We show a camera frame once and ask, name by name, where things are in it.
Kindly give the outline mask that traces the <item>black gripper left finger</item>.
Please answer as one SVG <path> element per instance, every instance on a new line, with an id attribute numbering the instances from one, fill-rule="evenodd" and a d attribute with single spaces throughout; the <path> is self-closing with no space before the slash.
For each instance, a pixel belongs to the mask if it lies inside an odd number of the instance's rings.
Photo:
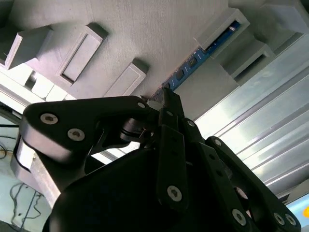
<path id="1" fill-rule="evenodd" d="M 61 195 L 72 183 L 135 150 L 185 153 L 171 93 L 164 89 L 159 110 L 135 96 L 35 103 L 23 114 L 20 139 L 39 155 Z"/>

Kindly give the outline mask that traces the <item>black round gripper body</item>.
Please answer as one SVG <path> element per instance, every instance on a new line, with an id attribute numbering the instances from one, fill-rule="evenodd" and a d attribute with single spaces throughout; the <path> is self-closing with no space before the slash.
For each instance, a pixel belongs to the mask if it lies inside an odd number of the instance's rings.
<path id="1" fill-rule="evenodd" d="M 182 150 L 135 150 L 69 185 L 45 232 L 234 232 L 203 164 Z"/>

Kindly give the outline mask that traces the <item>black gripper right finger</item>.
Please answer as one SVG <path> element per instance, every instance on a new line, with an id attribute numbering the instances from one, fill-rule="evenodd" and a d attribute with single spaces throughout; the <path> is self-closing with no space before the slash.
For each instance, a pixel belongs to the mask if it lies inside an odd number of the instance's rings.
<path id="1" fill-rule="evenodd" d="M 219 138 L 203 139 L 184 116 L 180 96 L 170 94 L 196 181 L 206 178 L 210 208 L 203 221 L 210 232 L 299 232 L 300 222 Z"/>

